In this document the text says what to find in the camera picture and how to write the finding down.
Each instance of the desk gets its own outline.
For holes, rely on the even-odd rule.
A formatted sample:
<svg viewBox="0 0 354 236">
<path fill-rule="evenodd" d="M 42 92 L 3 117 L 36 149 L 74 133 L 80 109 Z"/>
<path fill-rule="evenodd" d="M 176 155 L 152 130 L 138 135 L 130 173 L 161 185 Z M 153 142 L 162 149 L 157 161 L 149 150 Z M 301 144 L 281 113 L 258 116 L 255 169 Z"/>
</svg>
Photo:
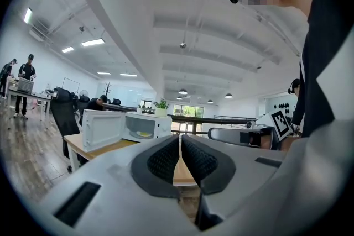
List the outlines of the desk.
<svg viewBox="0 0 354 236">
<path fill-rule="evenodd" d="M 16 86 L 18 86 L 18 81 L 15 81 L 15 78 L 13 78 L 13 77 L 7 77 L 7 79 L 6 79 L 6 88 L 5 88 L 5 97 L 6 97 L 7 93 L 8 93 L 10 85 L 12 85 L 12 84 L 15 84 Z"/>
<path fill-rule="evenodd" d="M 126 146 L 138 144 L 134 141 L 120 140 L 114 144 L 104 146 L 103 148 L 87 153 L 82 148 L 82 133 L 64 136 L 64 140 L 67 142 L 67 149 L 69 151 L 70 164 L 73 172 L 79 169 L 79 161 L 77 160 L 76 153 L 83 156 L 87 160 L 92 160 L 95 157 L 107 153 L 111 150 L 117 150 L 117 149 L 125 148 Z M 181 157 L 181 148 L 179 150 L 180 150 L 180 154 L 179 154 L 180 158 L 176 164 L 174 177 L 173 177 L 173 185 L 174 186 L 195 186 L 196 183 Z"/>
<path fill-rule="evenodd" d="M 11 105 L 11 96 L 21 96 L 21 97 L 26 97 L 26 98 L 34 98 L 34 99 L 40 99 L 44 102 L 48 102 L 48 109 L 50 109 L 50 100 L 51 97 L 43 96 L 38 93 L 24 93 L 24 92 L 19 92 L 17 91 L 17 88 L 9 87 L 8 89 L 8 97 L 7 97 L 7 117 L 10 120 L 10 105 Z M 40 120 L 42 121 L 43 117 L 43 105 L 41 106 L 40 109 Z M 46 112 L 45 114 L 45 127 L 48 128 L 49 126 L 49 111 Z"/>
</svg>

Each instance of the floor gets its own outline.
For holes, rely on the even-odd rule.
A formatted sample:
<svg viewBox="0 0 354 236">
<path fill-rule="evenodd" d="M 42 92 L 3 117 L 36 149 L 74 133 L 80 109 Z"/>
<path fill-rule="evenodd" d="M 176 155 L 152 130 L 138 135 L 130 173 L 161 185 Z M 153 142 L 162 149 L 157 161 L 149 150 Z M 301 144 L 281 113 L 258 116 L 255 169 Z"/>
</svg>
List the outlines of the floor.
<svg viewBox="0 0 354 236">
<path fill-rule="evenodd" d="M 0 152 L 13 187 L 34 201 L 40 201 L 56 184 L 68 177 L 69 160 L 63 156 L 63 140 L 50 115 L 49 128 L 40 121 L 40 108 L 27 111 L 28 120 L 12 118 L 7 126 L 7 111 L 0 105 Z M 179 187 L 180 205 L 194 221 L 199 205 L 197 186 Z"/>
</svg>

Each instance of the black rubber pad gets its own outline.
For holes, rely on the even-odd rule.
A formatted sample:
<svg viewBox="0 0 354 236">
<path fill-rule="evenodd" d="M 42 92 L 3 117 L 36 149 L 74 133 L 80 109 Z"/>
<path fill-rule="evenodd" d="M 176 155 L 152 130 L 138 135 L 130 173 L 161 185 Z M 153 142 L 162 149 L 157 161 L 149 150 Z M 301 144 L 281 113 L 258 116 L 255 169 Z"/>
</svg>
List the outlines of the black rubber pad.
<svg viewBox="0 0 354 236">
<path fill-rule="evenodd" d="M 204 195 L 222 192 L 235 174 L 235 164 L 228 155 L 197 139 L 197 136 L 182 136 L 184 163 Z"/>
<path fill-rule="evenodd" d="M 173 135 L 160 139 L 161 143 L 134 158 L 131 175 L 146 193 L 155 197 L 179 199 L 178 189 L 172 186 L 179 160 L 179 138 Z"/>
</svg>

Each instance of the black office chair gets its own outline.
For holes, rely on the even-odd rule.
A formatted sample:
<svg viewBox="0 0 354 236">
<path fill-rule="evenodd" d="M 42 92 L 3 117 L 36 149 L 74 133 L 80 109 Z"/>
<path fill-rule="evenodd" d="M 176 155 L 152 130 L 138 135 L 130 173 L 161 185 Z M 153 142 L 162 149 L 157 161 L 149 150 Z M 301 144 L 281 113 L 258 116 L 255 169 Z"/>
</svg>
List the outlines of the black office chair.
<svg viewBox="0 0 354 236">
<path fill-rule="evenodd" d="M 121 100 L 118 98 L 114 98 L 112 104 L 115 106 L 120 106 L 121 105 Z"/>
<path fill-rule="evenodd" d="M 90 98 L 86 96 L 80 96 L 78 102 L 77 102 L 77 107 L 79 109 L 79 114 L 80 114 L 80 120 L 79 124 L 82 126 L 82 116 L 84 115 L 84 109 L 87 108 L 87 105 L 89 105 Z"/>
<path fill-rule="evenodd" d="M 62 88 L 58 89 L 56 99 L 53 99 L 51 102 L 51 112 L 54 117 L 56 126 L 59 129 L 59 132 L 63 138 L 63 155 L 69 158 L 69 151 L 67 148 L 67 142 L 64 140 L 64 136 L 79 134 L 80 130 L 77 126 L 75 115 L 73 113 L 74 102 L 72 99 L 72 94 L 63 90 Z M 80 164 L 87 162 L 82 156 L 79 156 Z M 71 172 L 71 166 L 67 167 L 68 172 Z"/>
</svg>

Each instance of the white microwave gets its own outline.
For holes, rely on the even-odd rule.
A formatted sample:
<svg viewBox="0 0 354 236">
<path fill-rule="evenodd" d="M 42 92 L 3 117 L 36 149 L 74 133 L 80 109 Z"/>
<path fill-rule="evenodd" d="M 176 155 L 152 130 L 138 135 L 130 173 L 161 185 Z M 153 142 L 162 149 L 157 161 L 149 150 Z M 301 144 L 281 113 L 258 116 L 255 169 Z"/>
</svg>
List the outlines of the white microwave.
<svg viewBox="0 0 354 236">
<path fill-rule="evenodd" d="M 89 152 L 121 139 L 140 143 L 171 135 L 172 118 L 135 112 L 84 110 L 82 146 Z"/>
</svg>

